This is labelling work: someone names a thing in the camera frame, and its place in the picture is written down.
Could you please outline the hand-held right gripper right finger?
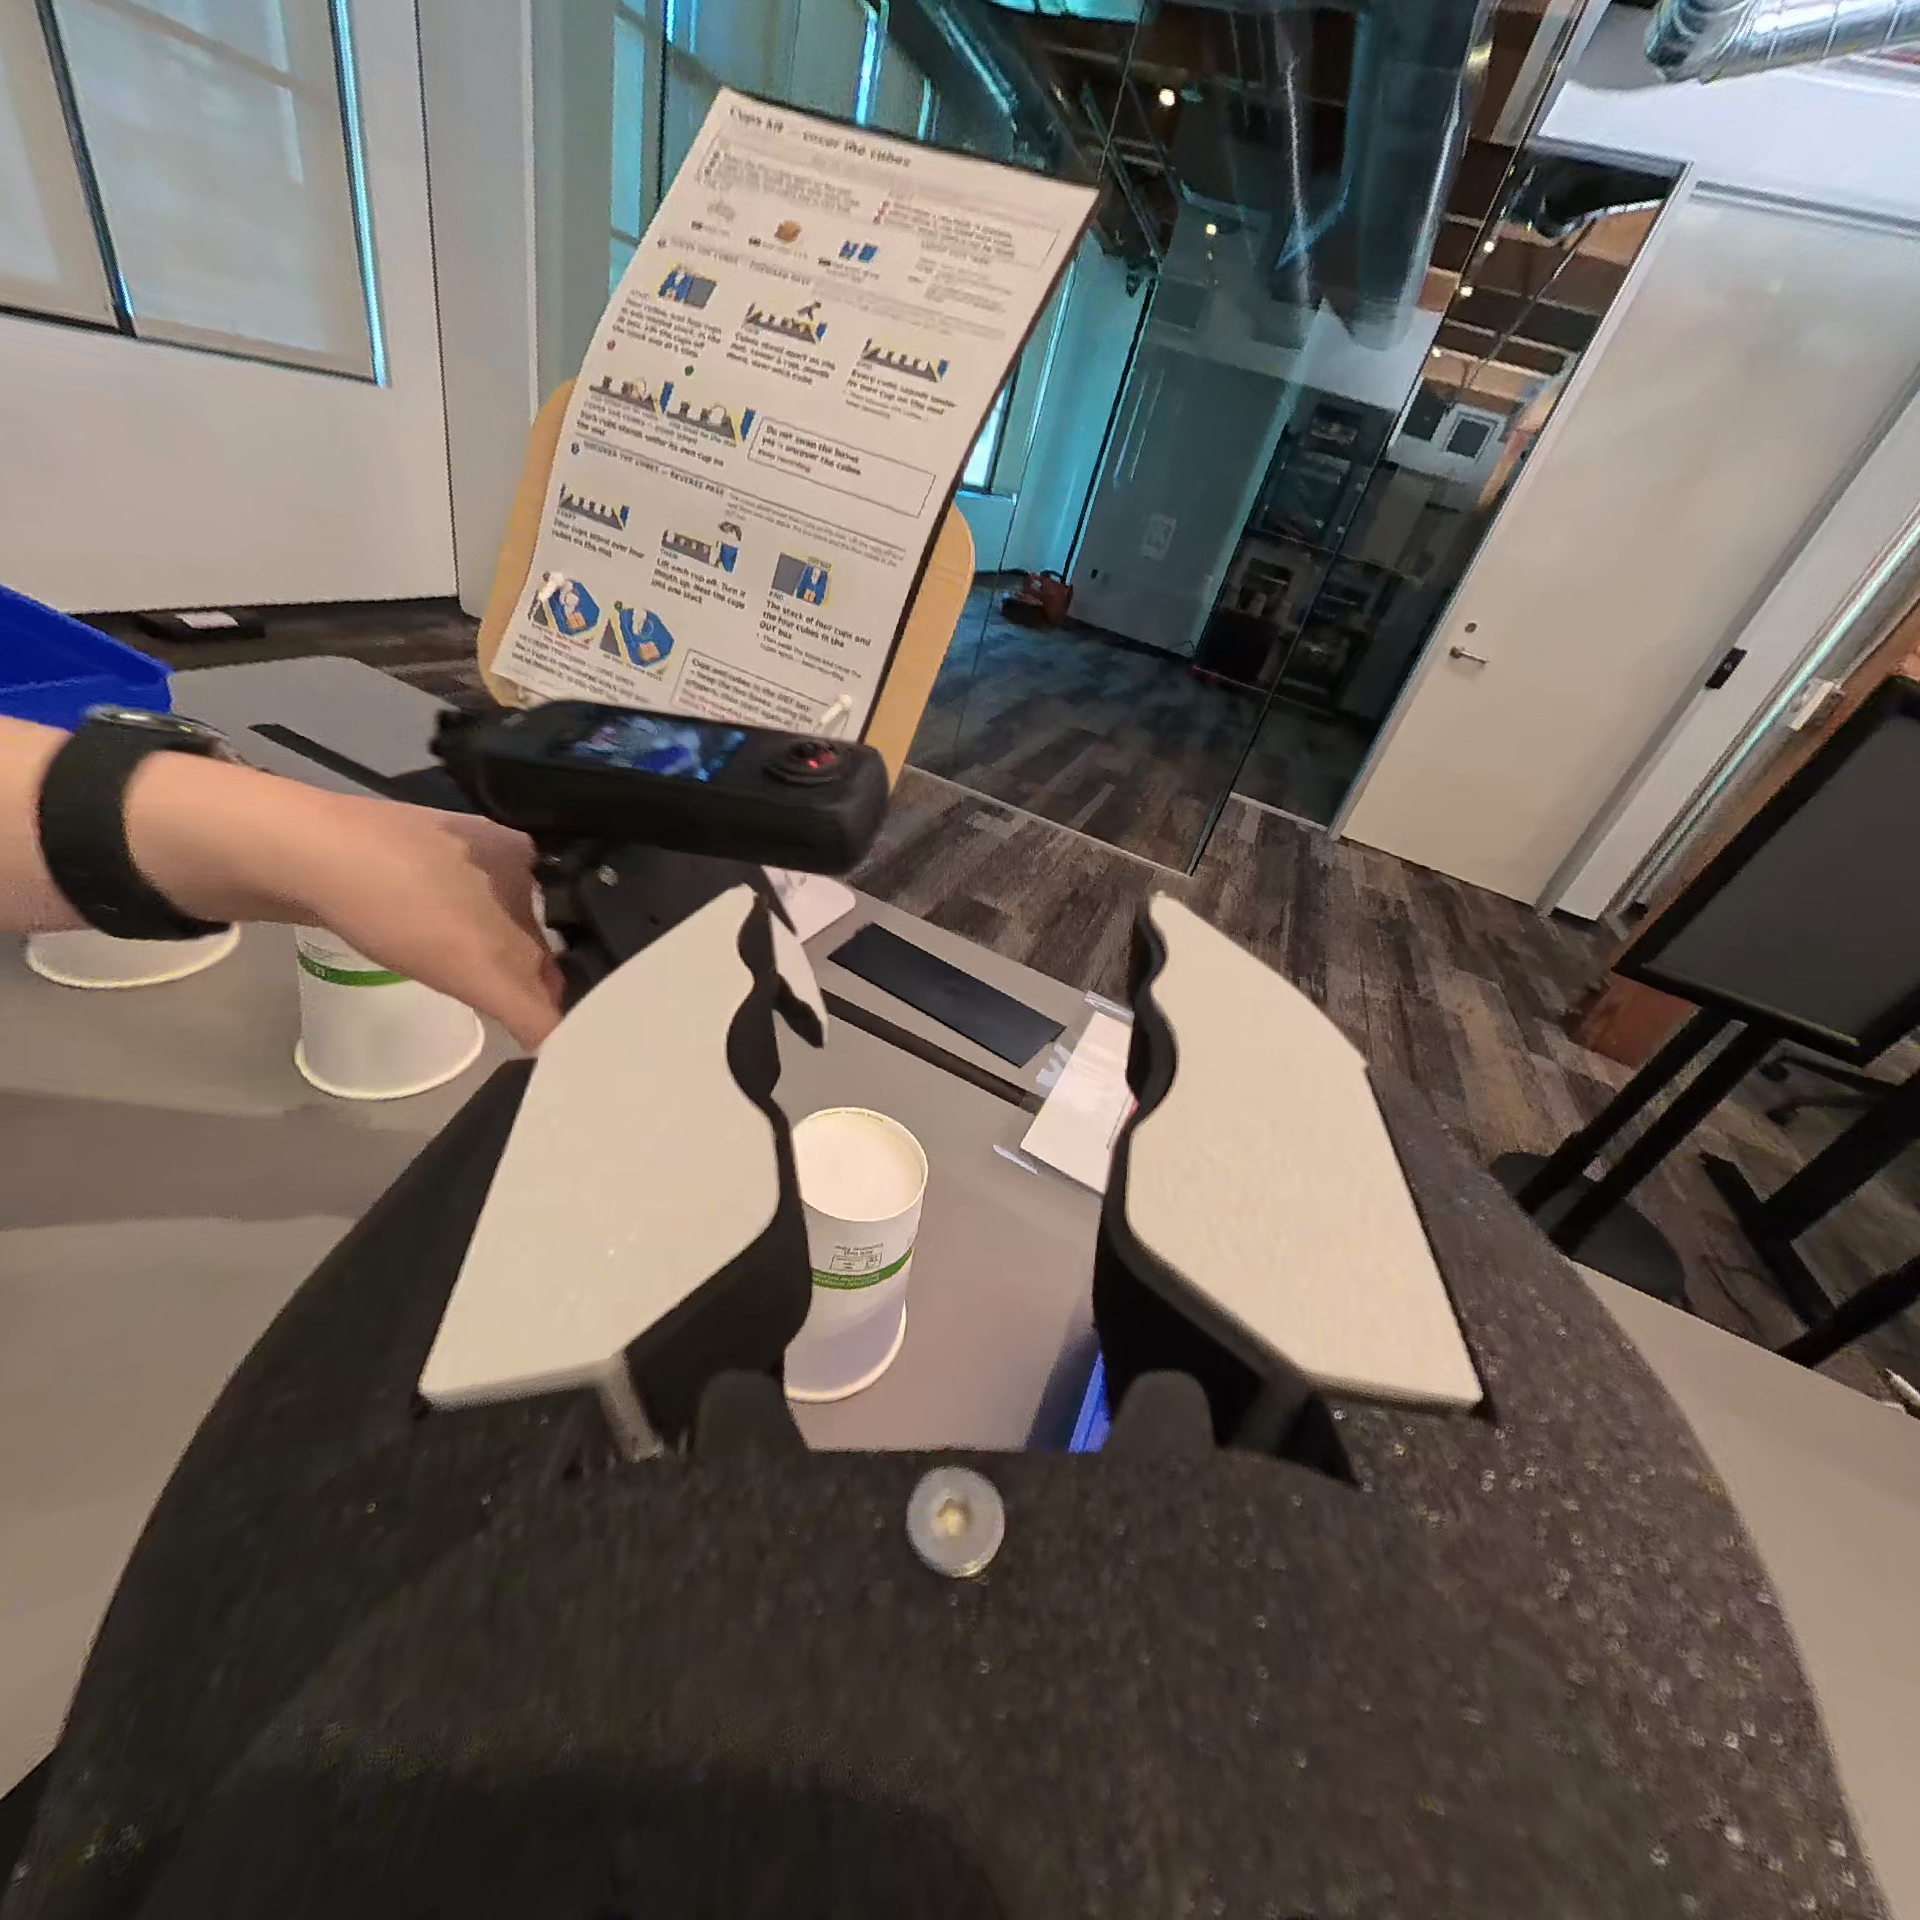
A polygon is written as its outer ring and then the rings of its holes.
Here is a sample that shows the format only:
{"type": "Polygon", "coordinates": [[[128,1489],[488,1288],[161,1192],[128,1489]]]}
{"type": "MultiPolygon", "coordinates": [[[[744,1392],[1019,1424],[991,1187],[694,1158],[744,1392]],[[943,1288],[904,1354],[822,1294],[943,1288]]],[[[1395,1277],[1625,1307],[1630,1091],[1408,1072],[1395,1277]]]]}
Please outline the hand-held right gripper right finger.
{"type": "Polygon", "coordinates": [[[1151,890],[1131,918],[1126,1119],[1087,1332],[1106,1434],[1187,1379],[1218,1449],[1318,1454],[1343,1407],[1487,1414],[1360,1037],[1283,973],[1151,890]]]}

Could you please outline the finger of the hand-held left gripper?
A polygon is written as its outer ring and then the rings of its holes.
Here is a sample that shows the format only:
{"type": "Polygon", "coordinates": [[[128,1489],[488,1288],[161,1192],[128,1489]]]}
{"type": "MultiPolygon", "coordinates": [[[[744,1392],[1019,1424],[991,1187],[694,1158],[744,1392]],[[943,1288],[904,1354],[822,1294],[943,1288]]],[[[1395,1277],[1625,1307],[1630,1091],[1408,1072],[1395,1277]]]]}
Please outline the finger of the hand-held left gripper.
{"type": "Polygon", "coordinates": [[[803,1049],[826,1037],[817,966],[788,931],[779,897],[752,897],[752,1006],[764,1009],[764,1026],[779,1021],[803,1049]]]}

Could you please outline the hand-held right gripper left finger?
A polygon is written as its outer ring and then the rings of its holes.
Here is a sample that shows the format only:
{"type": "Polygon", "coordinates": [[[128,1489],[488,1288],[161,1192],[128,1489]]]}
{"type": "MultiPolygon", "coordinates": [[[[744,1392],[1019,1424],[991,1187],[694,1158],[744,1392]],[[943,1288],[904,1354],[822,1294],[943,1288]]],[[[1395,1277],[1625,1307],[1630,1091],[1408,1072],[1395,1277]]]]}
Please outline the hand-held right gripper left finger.
{"type": "Polygon", "coordinates": [[[616,1454],[803,1454],[805,1224],[729,888],[542,1037],[422,1354],[427,1414],[588,1392],[616,1454]]]}

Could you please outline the white paper cup green band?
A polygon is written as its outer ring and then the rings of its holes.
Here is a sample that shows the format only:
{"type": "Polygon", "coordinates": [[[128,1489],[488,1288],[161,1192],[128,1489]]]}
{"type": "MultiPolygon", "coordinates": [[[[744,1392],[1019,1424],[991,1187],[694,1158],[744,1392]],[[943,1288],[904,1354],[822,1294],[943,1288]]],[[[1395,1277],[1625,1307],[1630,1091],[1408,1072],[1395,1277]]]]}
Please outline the white paper cup green band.
{"type": "Polygon", "coordinates": [[[796,1119],[788,1142],[805,1224],[805,1317],[779,1382],[796,1407],[838,1407],[878,1382],[904,1340],[926,1153],[901,1119],[852,1103],[796,1119]]]}
{"type": "Polygon", "coordinates": [[[216,973],[238,947],[238,931],[189,942],[128,942],[96,931],[28,933],[19,966],[64,991],[149,991],[197,973],[216,973]]]}
{"type": "Polygon", "coordinates": [[[327,931],[294,931],[305,1030],[294,1072],[324,1100],[422,1100],[488,1051],[488,1021],[327,931]]]}

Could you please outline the person's left hand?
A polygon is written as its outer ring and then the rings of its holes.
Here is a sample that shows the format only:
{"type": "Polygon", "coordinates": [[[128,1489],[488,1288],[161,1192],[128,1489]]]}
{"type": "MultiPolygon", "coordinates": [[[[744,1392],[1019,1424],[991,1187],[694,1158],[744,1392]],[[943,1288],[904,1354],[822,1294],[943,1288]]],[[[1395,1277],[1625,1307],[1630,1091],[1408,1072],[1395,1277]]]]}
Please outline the person's left hand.
{"type": "Polygon", "coordinates": [[[517,1049],[559,1026],[559,966],[531,916],[531,843],[488,817],[290,790],[227,853],[251,918],[327,931],[517,1049]]]}

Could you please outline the acrylic sheet with printed paper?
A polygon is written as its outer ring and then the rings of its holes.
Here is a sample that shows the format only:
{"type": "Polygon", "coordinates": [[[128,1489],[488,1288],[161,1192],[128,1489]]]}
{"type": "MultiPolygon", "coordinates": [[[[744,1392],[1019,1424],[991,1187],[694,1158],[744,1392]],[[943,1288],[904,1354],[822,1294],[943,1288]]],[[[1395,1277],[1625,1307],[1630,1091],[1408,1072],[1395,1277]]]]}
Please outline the acrylic sheet with printed paper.
{"type": "Polygon", "coordinates": [[[1027,1142],[991,1145],[991,1153],[1027,1172],[1063,1172],[1063,1183],[1106,1192],[1111,1145],[1131,1119],[1126,1051],[1131,1051],[1131,1009],[1098,997],[1087,1021],[1077,1026],[1077,1037],[1048,1049],[1037,1086],[1033,1086],[1037,1113],[1033,1113],[1027,1142]]]}

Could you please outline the printed instruction sheet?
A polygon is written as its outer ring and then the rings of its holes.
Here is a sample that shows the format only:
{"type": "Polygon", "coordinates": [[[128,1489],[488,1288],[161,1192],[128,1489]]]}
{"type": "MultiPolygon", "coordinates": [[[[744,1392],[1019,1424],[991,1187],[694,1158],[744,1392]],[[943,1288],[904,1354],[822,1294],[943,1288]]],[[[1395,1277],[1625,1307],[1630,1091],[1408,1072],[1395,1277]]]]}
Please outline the printed instruction sheet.
{"type": "Polygon", "coordinates": [[[721,81],[569,378],[506,704],[867,740],[1087,207],[1087,180],[721,81]]]}

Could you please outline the black wrist band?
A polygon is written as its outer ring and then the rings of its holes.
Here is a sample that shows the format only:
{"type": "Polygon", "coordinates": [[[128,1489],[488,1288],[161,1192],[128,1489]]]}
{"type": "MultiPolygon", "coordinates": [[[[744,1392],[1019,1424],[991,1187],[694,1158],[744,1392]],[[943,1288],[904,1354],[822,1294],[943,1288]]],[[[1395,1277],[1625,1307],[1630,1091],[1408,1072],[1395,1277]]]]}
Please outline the black wrist band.
{"type": "Polygon", "coordinates": [[[128,790],[151,753],[238,760],[227,732],[197,715],[92,704],[38,790],[38,853],[86,931],[114,942],[203,942],[235,918],[184,916],[134,863],[128,790]]]}

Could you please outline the black framed floor sign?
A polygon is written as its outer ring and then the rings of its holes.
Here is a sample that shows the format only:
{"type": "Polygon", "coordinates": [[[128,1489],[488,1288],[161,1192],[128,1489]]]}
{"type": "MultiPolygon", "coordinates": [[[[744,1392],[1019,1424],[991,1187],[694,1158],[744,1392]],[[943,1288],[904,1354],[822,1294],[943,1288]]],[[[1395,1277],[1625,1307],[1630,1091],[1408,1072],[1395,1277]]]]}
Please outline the black framed floor sign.
{"type": "Polygon", "coordinates": [[[1663,1307],[1685,1273],[1630,1211],[1654,1165],[1781,1049],[1863,1072],[1920,1021],[1920,680],[1883,678],[1771,800],[1654,916],[1616,980],[1678,997],[1685,1021],[1557,1153],[1491,1158],[1497,1187],[1581,1257],[1663,1307]]]}

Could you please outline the white door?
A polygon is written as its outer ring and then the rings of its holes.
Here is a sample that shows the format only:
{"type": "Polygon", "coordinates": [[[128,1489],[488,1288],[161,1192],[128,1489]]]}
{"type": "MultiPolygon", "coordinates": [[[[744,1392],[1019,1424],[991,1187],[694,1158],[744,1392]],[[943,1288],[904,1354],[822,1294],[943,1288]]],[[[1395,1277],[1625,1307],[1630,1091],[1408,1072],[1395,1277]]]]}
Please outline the white door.
{"type": "Polygon", "coordinates": [[[1338,837],[1549,906],[1914,403],[1914,207],[1678,180],[1338,837]]]}

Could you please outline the glass partition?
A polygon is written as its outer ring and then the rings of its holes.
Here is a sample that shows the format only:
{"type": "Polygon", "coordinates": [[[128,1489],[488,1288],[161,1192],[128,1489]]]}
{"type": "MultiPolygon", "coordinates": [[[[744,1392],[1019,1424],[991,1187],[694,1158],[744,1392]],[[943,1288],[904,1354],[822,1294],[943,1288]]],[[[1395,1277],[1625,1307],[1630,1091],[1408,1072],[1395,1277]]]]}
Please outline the glass partition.
{"type": "Polygon", "coordinates": [[[964,477],[975,574],[911,765],[1193,863],[1338,823],[1663,160],[1549,142],[1601,9],[911,9],[955,133],[1098,217],[964,477]],[[1069,574],[1057,631],[999,598],[1069,574]]]}

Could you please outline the large paned window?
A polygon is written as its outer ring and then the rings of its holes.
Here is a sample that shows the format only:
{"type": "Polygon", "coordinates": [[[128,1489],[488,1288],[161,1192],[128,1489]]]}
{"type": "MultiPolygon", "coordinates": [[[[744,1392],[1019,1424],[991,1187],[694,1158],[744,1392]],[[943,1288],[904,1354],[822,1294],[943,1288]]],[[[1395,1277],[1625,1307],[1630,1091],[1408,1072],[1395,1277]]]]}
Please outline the large paned window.
{"type": "Polygon", "coordinates": [[[345,0],[4,0],[0,312],[385,378],[345,0]]]}

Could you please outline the silver ceiling duct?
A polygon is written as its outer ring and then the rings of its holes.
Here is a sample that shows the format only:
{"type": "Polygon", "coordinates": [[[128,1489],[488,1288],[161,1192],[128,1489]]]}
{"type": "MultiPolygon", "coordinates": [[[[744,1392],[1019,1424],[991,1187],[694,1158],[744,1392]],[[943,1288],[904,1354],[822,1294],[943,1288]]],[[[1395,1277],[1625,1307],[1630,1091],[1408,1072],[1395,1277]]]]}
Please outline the silver ceiling duct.
{"type": "Polygon", "coordinates": [[[1643,65],[1663,81],[1727,81],[1760,73],[1908,53],[1920,51],[1914,0],[1658,0],[1643,23],[1643,65]]]}

